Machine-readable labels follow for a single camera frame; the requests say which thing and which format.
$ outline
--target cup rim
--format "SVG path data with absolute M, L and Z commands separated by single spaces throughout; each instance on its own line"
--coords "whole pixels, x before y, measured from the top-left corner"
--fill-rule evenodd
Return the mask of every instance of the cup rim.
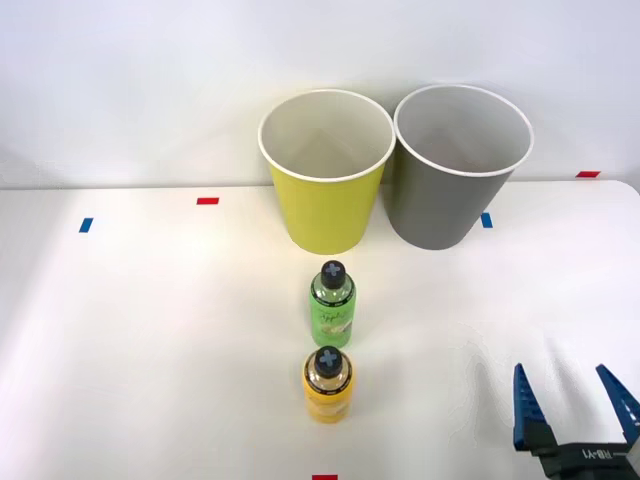
M 438 163 L 423 157 L 418 152 L 416 152 L 413 148 L 411 148 L 411 146 L 406 142 L 406 140 L 402 136 L 402 132 L 400 132 L 400 128 L 398 127 L 398 117 L 400 115 L 400 110 L 411 99 L 411 97 L 413 97 L 413 96 L 415 96 L 415 95 L 417 95 L 419 93 L 422 93 L 422 92 L 424 92 L 426 90 L 434 90 L 434 89 L 437 89 L 437 88 L 466 88 L 466 89 L 469 89 L 469 90 L 475 90 L 477 92 L 481 92 L 481 93 L 490 95 L 490 96 L 496 98 L 497 100 L 501 101 L 502 103 L 504 103 L 504 104 L 508 105 L 509 107 L 511 107 L 520 116 L 520 118 L 522 119 L 522 121 L 526 125 L 527 130 L 529 132 L 529 148 L 527 149 L 525 154 L 522 156 L 522 158 L 520 160 L 518 160 L 517 162 L 515 162 L 513 165 L 510 165 L 510 166 L 508 166 L 506 168 L 502 168 L 500 170 L 494 170 L 494 171 L 491 171 L 491 172 L 465 172 L 463 170 L 455 170 L 453 168 L 447 168 L 447 167 L 444 167 L 442 165 L 439 165 Z M 494 93 L 494 92 L 492 92 L 490 90 L 486 90 L 484 88 L 475 87 L 473 85 L 464 85 L 464 84 L 429 85 L 427 87 L 422 87 L 422 88 L 419 88 L 418 90 L 415 90 L 415 91 L 411 92 L 406 97 L 404 97 L 402 99 L 402 101 L 398 104 L 398 106 L 396 107 L 396 110 L 395 110 L 395 112 L 393 114 L 393 127 L 394 127 L 394 130 L 396 131 L 396 137 L 398 138 L 398 140 L 400 141 L 402 146 L 404 146 L 404 148 L 406 148 L 409 151 L 409 153 L 411 153 L 416 159 L 420 160 L 422 163 L 425 163 L 426 165 L 429 165 L 430 167 L 435 168 L 436 170 L 440 170 L 441 172 L 449 173 L 449 174 L 452 174 L 452 175 L 457 175 L 457 176 L 460 176 L 460 177 L 476 177 L 476 178 L 477 177 L 497 177 L 499 175 L 504 175 L 505 173 L 510 173 L 513 170 L 515 170 L 516 168 L 518 168 L 520 165 L 522 165 L 525 162 L 525 160 L 527 160 L 527 158 L 529 157 L 529 154 L 531 153 L 531 150 L 533 150 L 533 144 L 534 144 L 533 127 L 531 126 L 531 122 L 529 122 L 529 119 L 522 112 L 522 110 L 520 110 L 517 106 L 515 106 L 509 100 L 507 100 L 506 98 L 498 95 L 497 93 Z
M 389 122 L 389 128 L 391 130 L 391 142 L 390 142 L 389 148 L 387 149 L 386 153 L 382 156 L 382 158 L 380 160 L 378 160 L 375 164 L 370 166 L 369 168 L 367 168 L 365 170 L 362 170 L 361 172 L 354 173 L 352 175 L 347 175 L 345 177 L 335 177 L 335 178 L 333 178 L 333 177 L 332 178 L 309 177 L 307 175 L 301 175 L 301 174 L 296 173 L 296 172 L 294 172 L 292 170 L 284 168 L 282 165 L 280 165 L 278 162 L 276 162 L 273 158 L 271 158 L 271 155 L 269 155 L 269 153 L 267 152 L 267 149 L 264 147 L 264 144 L 262 142 L 262 130 L 264 129 L 264 125 L 267 122 L 267 119 L 271 116 L 271 114 L 276 109 L 278 109 L 279 107 L 284 105 L 285 103 L 287 103 L 289 101 L 292 101 L 292 100 L 294 100 L 296 98 L 304 97 L 306 95 L 311 95 L 311 94 L 315 94 L 315 93 L 323 93 L 323 92 L 343 93 L 343 94 L 346 94 L 346 95 L 351 95 L 353 97 L 357 97 L 357 98 L 359 98 L 361 100 L 365 100 L 368 103 L 370 103 L 371 105 L 373 105 L 374 107 L 376 107 L 380 112 L 382 112 L 384 117 Z M 396 146 L 396 136 L 397 136 L 396 135 L 396 130 L 394 128 L 394 123 L 393 123 L 393 120 L 391 119 L 391 115 L 389 115 L 389 113 L 384 108 L 382 108 L 382 106 L 378 102 L 376 102 L 375 100 L 370 99 L 369 97 L 361 95 L 359 93 L 351 92 L 349 90 L 342 90 L 342 89 L 339 89 L 339 88 L 318 88 L 318 89 L 314 89 L 314 90 L 308 90 L 306 92 L 300 93 L 298 95 L 294 95 L 292 97 L 288 97 L 286 100 L 278 103 L 271 110 L 269 110 L 269 112 L 267 112 L 267 114 L 264 117 L 262 117 L 262 120 L 260 121 L 260 126 L 258 127 L 258 145 L 260 146 L 260 151 L 262 152 L 262 155 L 267 159 L 267 161 L 271 164 L 271 166 L 277 168 L 282 173 L 285 173 L 286 175 L 289 175 L 291 177 L 297 178 L 299 180 L 305 180 L 307 182 L 314 182 L 314 183 L 348 182 L 350 180 L 355 180 L 357 178 L 364 177 L 365 175 L 368 175 L 369 173 L 373 172 L 374 170 L 377 170 L 379 167 L 381 167 L 382 165 L 385 164 L 385 162 L 389 159 L 389 157 L 393 153 L 393 150 L 394 150 L 394 148 Z

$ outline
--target green bottle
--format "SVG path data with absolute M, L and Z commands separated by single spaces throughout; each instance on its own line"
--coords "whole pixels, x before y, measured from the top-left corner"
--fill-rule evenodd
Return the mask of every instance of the green bottle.
M 311 282 L 311 335 L 319 346 L 344 347 L 351 338 L 356 284 L 344 265 L 331 260 Z

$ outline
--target blue gripper jaw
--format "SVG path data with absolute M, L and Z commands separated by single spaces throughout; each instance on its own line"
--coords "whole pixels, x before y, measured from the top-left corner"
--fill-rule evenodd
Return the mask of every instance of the blue gripper jaw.
M 624 438 L 627 439 L 629 445 L 633 445 L 640 437 L 640 404 L 607 367 L 599 365 L 596 372 L 598 372 L 609 395 L 609 400 L 616 411 Z
M 513 446 L 516 450 L 527 451 L 557 446 L 551 427 L 544 418 L 521 363 L 516 365 L 513 376 L 513 406 Z

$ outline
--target black bottle cap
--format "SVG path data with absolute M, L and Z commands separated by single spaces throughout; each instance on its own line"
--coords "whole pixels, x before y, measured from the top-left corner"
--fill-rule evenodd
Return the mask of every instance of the black bottle cap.
M 316 372 L 324 378 L 334 378 L 342 371 L 342 354 L 336 347 L 322 347 L 316 352 Z
M 330 260 L 322 266 L 320 280 L 322 284 L 335 290 L 341 288 L 347 279 L 347 270 L 337 260 Z

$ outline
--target bottle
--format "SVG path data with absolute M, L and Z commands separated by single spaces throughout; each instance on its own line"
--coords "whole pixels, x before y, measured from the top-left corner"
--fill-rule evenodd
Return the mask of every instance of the bottle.
M 356 285 L 344 265 L 331 260 L 311 282 L 311 335 L 318 346 L 344 347 L 351 338 Z
M 349 358 L 332 346 L 320 347 L 304 364 L 302 382 L 309 414 L 336 423 L 349 412 L 354 371 Z

